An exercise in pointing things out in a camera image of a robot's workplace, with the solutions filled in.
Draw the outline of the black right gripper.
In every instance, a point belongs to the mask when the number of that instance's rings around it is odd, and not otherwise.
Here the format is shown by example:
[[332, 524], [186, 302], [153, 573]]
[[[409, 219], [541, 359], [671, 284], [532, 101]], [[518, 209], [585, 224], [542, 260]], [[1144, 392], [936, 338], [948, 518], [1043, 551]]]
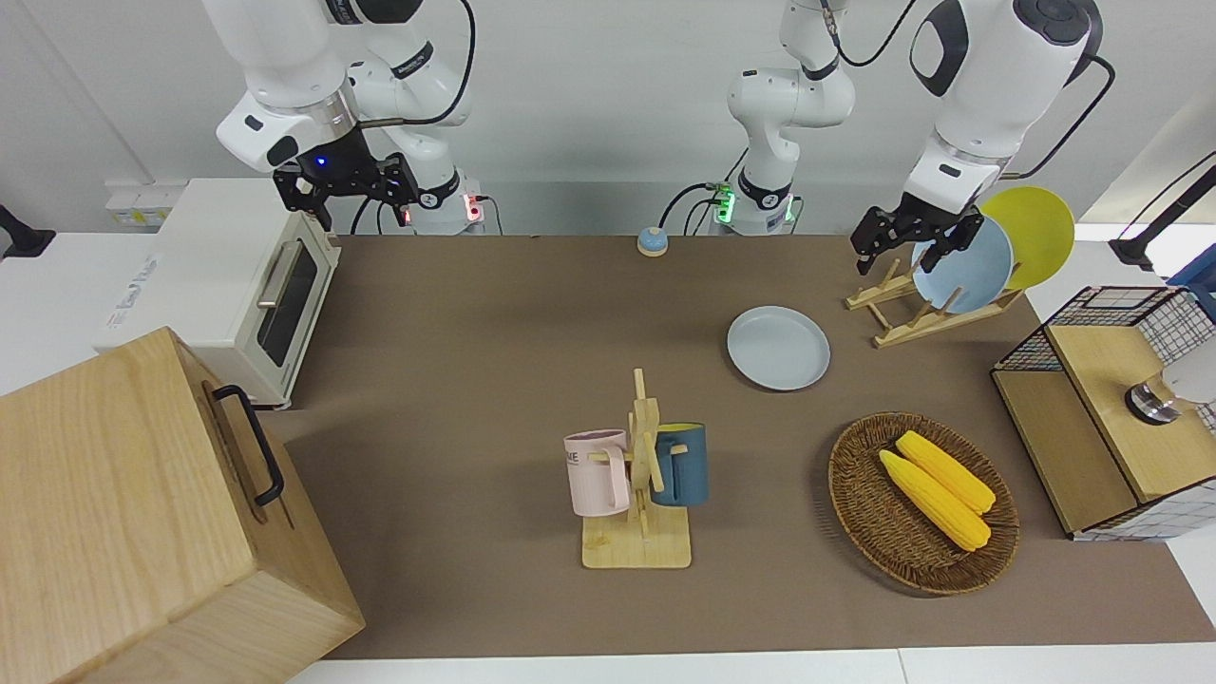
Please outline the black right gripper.
[[355, 128], [334, 142], [319, 144], [295, 156], [300, 169], [275, 169], [274, 184], [289, 212], [302, 212], [331, 231], [332, 215], [326, 207], [331, 196], [370, 196], [394, 209], [420, 202], [420, 186], [409, 159], [401, 152], [377, 161], [362, 130]]

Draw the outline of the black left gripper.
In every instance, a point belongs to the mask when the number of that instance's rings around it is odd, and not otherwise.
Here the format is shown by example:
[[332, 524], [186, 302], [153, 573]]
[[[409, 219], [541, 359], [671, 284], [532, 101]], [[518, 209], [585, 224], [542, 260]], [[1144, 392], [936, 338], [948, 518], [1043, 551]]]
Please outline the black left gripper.
[[895, 213], [867, 209], [854, 229], [850, 243], [857, 256], [857, 273], [867, 276], [878, 256], [903, 245], [903, 239], [931, 239], [917, 260], [921, 271], [930, 274], [946, 256], [968, 250], [984, 222], [985, 215], [974, 204], [947, 211], [903, 192]]

